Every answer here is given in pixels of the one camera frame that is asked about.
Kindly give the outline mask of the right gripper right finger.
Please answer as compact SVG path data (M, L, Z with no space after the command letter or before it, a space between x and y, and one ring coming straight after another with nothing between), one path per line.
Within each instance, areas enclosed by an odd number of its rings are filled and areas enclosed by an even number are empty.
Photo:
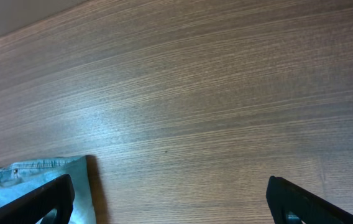
M353 224L353 215L282 178L271 176L266 199L276 224Z

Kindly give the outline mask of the light blue denim shorts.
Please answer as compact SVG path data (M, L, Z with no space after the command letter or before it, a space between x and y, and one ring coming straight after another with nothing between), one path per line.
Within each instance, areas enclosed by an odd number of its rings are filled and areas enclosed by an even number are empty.
M75 191L70 223L96 223L85 156L52 157L0 167L0 207L68 174Z

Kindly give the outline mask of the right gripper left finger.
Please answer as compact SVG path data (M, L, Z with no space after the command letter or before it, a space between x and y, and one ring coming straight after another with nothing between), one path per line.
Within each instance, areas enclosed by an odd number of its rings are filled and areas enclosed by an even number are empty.
M68 223L74 199L75 191L70 175L61 175L0 207L0 224Z

